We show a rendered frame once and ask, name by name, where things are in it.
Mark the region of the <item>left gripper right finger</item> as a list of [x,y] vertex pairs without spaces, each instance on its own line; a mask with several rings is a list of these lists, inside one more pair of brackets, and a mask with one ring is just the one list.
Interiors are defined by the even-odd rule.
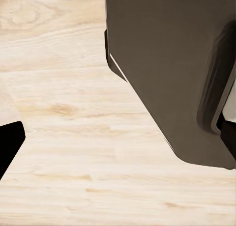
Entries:
[[226,120],[220,138],[236,160],[236,123]]

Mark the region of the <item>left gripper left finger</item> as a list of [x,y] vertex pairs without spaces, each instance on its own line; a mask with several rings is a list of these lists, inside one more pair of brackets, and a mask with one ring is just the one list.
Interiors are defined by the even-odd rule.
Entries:
[[26,139],[23,123],[0,126],[0,180]]

